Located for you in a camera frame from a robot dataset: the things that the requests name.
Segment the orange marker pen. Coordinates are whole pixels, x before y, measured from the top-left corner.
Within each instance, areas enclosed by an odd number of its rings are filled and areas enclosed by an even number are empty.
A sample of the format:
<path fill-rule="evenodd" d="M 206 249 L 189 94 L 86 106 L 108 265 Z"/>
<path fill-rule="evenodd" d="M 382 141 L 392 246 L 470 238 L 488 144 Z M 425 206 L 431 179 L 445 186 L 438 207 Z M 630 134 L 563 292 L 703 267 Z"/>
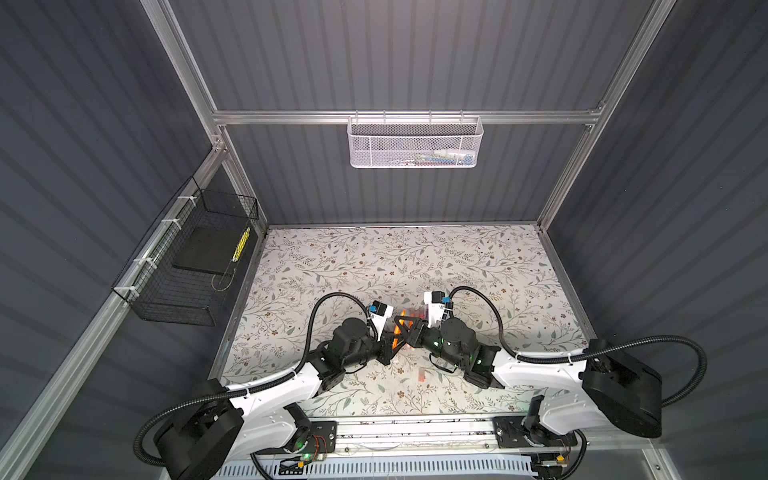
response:
<path fill-rule="evenodd" d="M 408 331 L 409 328 L 404 325 L 404 321 L 402 319 L 395 321 L 391 346 L 393 352 L 398 352 L 407 343 Z"/>

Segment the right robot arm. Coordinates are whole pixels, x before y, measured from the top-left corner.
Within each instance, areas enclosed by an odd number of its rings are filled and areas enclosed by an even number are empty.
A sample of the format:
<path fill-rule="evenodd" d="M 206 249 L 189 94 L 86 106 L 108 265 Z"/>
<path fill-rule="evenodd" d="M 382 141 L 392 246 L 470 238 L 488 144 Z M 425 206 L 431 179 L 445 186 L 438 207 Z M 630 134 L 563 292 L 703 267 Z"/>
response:
<path fill-rule="evenodd" d="M 661 376 L 627 353 L 602 353 L 588 360 L 539 353 L 533 363 L 524 362 L 479 342 L 475 331 L 455 317 L 431 327 L 423 318 L 396 316 L 388 332 L 398 348 L 423 348 L 480 389 L 535 386 L 560 391 L 557 397 L 531 400 L 524 424 L 530 433 L 565 436 L 611 424 L 638 437 L 661 436 Z"/>

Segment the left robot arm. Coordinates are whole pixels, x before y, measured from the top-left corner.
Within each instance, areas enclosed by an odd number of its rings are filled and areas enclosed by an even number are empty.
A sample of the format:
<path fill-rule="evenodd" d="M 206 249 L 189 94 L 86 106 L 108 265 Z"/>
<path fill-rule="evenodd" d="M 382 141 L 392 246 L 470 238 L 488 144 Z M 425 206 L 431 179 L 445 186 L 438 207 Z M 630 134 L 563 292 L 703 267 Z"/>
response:
<path fill-rule="evenodd" d="M 414 323 L 402 316 L 347 318 L 330 340 L 304 353 L 285 374 L 242 386 L 209 380 L 201 396 L 150 419 L 134 441 L 134 453 L 164 467 L 173 479 L 210 479 L 237 455 L 301 451 L 312 425 L 301 402 L 335 387 L 354 366 L 372 360 L 389 364 Z"/>

